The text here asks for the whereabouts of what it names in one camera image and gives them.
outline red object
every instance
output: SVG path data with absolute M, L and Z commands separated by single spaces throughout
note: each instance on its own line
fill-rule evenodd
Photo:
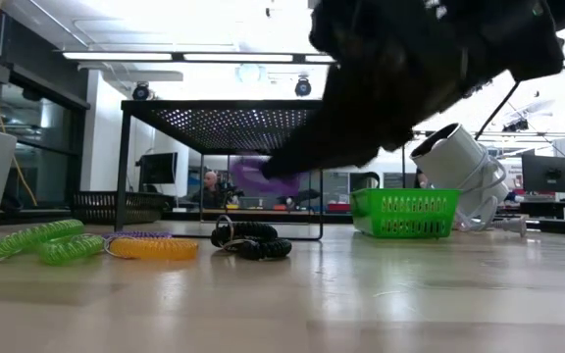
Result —
M 350 211 L 350 204 L 329 204 L 327 211 Z
M 513 189 L 513 190 L 511 190 L 511 191 L 514 192 L 516 195 L 524 195 L 524 194 L 526 193 L 525 190 L 523 190 L 523 189 Z M 538 192 L 538 195 L 552 195 L 552 196 L 555 196 L 555 192 L 554 192 L 554 191 L 552 191 L 552 192 L 548 192 L 548 191 L 546 191 L 546 192 Z

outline coiled keychain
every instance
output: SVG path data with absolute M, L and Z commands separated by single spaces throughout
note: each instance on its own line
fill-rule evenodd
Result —
M 196 241 L 172 238 L 113 237 L 104 244 L 110 255 L 140 260 L 192 260 L 197 248 Z
M 137 230 L 123 230 L 115 231 L 102 235 L 104 239 L 114 237 L 132 237 L 132 238 L 171 238 L 172 234 L 168 231 L 137 231 Z
M 220 227 L 220 221 L 228 222 Z M 279 259 L 291 252 L 291 242 L 278 239 L 278 232 L 270 225 L 256 222 L 233 223 L 231 218 L 221 215 L 211 234 L 213 245 L 226 251 L 238 253 L 247 260 Z
M 78 220 L 59 221 L 16 231 L 0 238 L 0 261 L 45 241 L 82 234 L 83 231 L 84 224 Z
M 103 249 L 104 238 L 99 235 L 74 235 L 40 244 L 38 257 L 47 265 L 58 266 L 95 255 Z

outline robotic arm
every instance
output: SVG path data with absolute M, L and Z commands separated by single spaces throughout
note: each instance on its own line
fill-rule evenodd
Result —
M 565 0 L 322 0 L 309 39 L 336 60 L 322 107 L 263 176 L 361 167 L 505 70 L 517 81 L 558 74 L 563 28 Z

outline plastic basket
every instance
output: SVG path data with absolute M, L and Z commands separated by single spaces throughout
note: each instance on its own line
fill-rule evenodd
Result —
M 171 196 L 150 192 L 126 192 L 126 225 L 161 219 Z M 85 224 L 111 225 L 117 215 L 117 191 L 76 192 L 71 204 L 73 218 Z
M 363 189 L 350 194 L 355 228 L 380 238 L 450 235 L 459 190 Z

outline purple coil lanyard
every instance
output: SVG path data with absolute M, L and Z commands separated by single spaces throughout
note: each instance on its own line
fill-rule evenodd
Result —
M 157 238 L 170 238 L 172 234 L 168 231 L 116 231 L 102 235 L 104 239 L 114 237 L 157 237 Z
M 261 166 L 265 161 L 259 158 L 241 158 L 231 166 L 232 179 L 239 188 L 259 192 L 277 193 L 283 196 L 296 196 L 300 189 L 300 177 L 286 179 L 265 179 Z

